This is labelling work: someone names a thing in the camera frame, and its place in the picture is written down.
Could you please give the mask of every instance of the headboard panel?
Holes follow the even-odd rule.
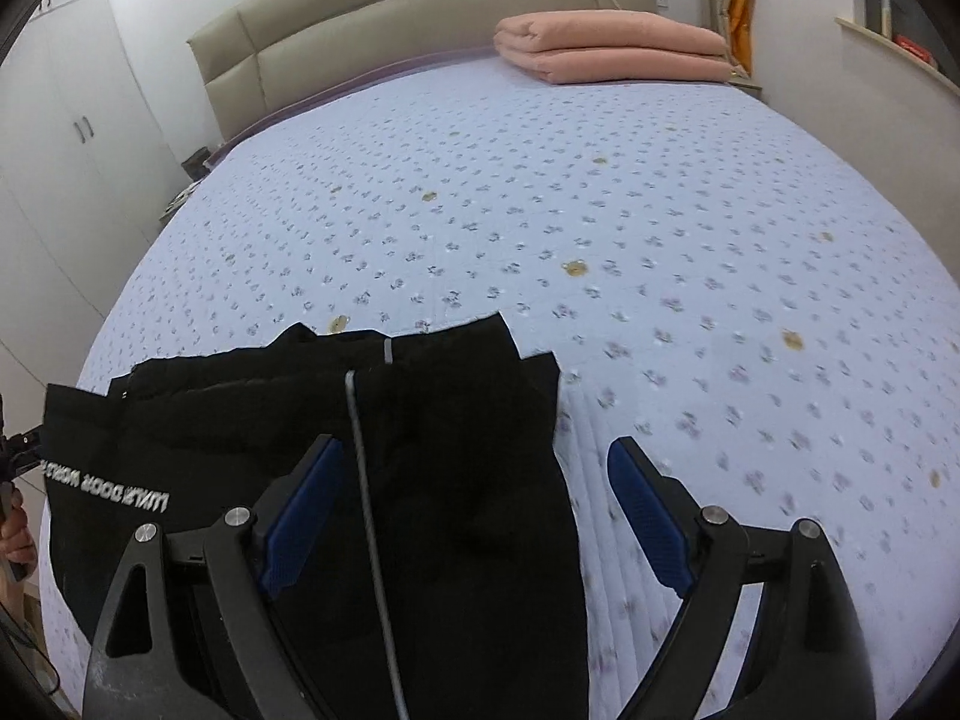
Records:
[[[607,0],[599,0],[610,7]],[[617,0],[654,10],[656,0]],[[597,0],[246,0],[189,41],[224,138],[367,71],[491,45],[498,20]]]

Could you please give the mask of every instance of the silver screw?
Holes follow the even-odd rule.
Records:
[[[710,523],[710,525],[723,525],[730,515],[727,514],[727,510],[722,506],[704,506],[704,509],[700,514],[703,515],[704,519]]]
[[[801,536],[806,536],[807,538],[820,537],[820,527],[812,519],[802,519],[800,525],[797,526],[797,530],[800,531]]]
[[[147,522],[144,525],[141,525],[136,529],[136,533],[133,534],[133,537],[139,541],[141,544],[147,543],[151,538],[157,535],[157,527],[152,522]]]
[[[250,510],[245,509],[242,506],[238,506],[236,509],[231,509],[224,517],[224,521],[227,522],[227,525],[232,528],[238,528],[248,519],[250,519]]]

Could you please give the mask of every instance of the blue rubber pad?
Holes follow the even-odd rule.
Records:
[[[267,535],[260,589],[272,600],[299,579],[343,479],[343,446],[330,440]]]
[[[607,474],[656,579],[685,597],[693,587],[693,574],[683,531],[620,442],[613,442],[607,453]]]

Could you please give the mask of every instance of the folded black garment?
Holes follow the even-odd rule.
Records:
[[[330,433],[347,479],[275,621],[341,720],[395,716],[348,370],[411,716],[586,718],[577,533],[552,449],[558,370],[552,355],[520,360],[498,316],[389,343],[298,325],[262,349],[146,362],[106,397],[53,386],[51,560],[85,635],[139,524],[208,526]]]

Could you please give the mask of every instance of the bed sheet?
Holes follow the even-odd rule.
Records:
[[[552,87],[485,59],[277,124],[160,236],[80,385],[293,322],[399,335],[494,311],[563,370],[594,720],[616,717],[678,607],[599,473],[621,435],[741,522],[822,523],[889,717],[960,616],[960,292],[858,173],[736,89]],[[41,592],[76,698],[88,645],[49,565]],[[756,601],[703,712],[730,694]]]

